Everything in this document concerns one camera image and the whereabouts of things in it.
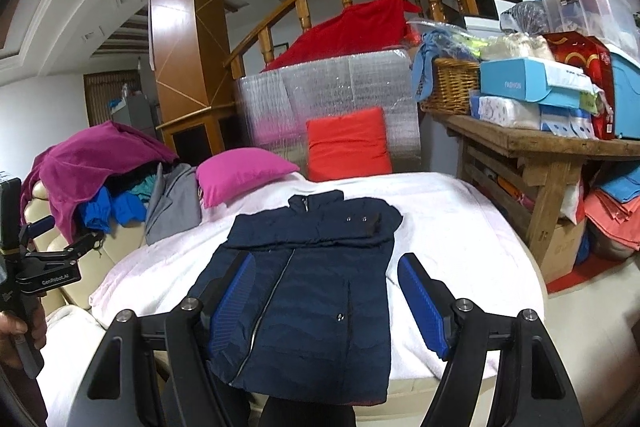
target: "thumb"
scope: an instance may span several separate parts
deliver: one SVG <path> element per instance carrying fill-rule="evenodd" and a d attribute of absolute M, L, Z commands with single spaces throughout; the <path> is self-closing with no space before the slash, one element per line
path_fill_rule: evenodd
<path fill-rule="evenodd" d="M 20 320 L 6 312 L 0 312 L 0 333 L 5 335 L 20 335 L 27 332 L 27 325 Z"/>

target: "white blanket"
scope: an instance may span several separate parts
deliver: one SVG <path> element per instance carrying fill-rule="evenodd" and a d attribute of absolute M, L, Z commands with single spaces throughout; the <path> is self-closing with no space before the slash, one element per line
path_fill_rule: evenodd
<path fill-rule="evenodd" d="M 76 392 L 104 336 L 101 325 L 86 311 L 64 306 L 47 317 L 44 368 L 38 375 L 49 417 L 47 427 L 65 427 Z"/>
<path fill-rule="evenodd" d="M 316 184 L 299 174 L 230 202 L 204 216 L 202 225 L 151 247 L 132 252 L 111 269 L 91 295 L 92 313 L 110 324 L 122 309 L 138 315 L 170 311 L 226 240 L 234 218 L 287 205 L 294 194 L 338 188 L 345 198 L 382 198 L 402 214 L 394 253 L 386 271 L 391 331 L 390 380 L 442 377 L 445 364 L 429 351 L 398 286 L 398 260 L 414 252 L 434 279 L 457 298 L 484 311 L 515 316 L 525 308 L 542 317 L 543 296 L 531 262 L 513 230 L 477 190 L 434 172 L 390 174 Z M 490 353 L 484 377 L 497 373 L 498 353 Z"/>

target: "metal screw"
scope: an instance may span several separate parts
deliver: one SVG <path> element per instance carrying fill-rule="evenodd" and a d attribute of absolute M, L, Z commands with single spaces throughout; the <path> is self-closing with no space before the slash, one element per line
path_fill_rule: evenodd
<path fill-rule="evenodd" d="M 190 312 L 198 307 L 198 300 L 193 297 L 187 297 L 180 303 L 180 308 L 186 312 Z"/>
<path fill-rule="evenodd" d="M 456 308 L 458 308 L 461 312 L 466 313 L 474 308 L 474 304 L 469 299 L 458 299 L 456 301 Z"/>
<path fill-rule="evenodd" d="M 127 322 L 133 317 L 133 312 L 131 310 L 122 310 L 116 315 L 116 320 L 118 322 Z"/>
<path fill-rule="evenodd" d="M 535 322 L 538 320 L 538 314 L 535 310 L 527 309 L 522 312 L 522 316 L 526 321 Z"/>

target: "transparent plastic storage bin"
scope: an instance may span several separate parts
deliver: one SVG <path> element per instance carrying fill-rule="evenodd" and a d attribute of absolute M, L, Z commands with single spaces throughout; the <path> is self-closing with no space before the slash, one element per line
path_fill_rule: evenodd
<path fill-rule="evenodd" d="M 552 32 L 594 36 L 640 60 L 638 28 L 626 0 L 543 0 Z"/>

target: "red fabric on railing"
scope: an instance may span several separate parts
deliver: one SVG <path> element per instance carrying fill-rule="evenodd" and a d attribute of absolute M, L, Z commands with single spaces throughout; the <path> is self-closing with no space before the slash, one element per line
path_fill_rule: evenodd
<path fill-rule="evenodd" d="M 303 33 L 263 71 L 397 46 L 407 31 L 404 12 L 419 11 L 407 0 L 375 0 L 348 6 L 337 17 Z"/>

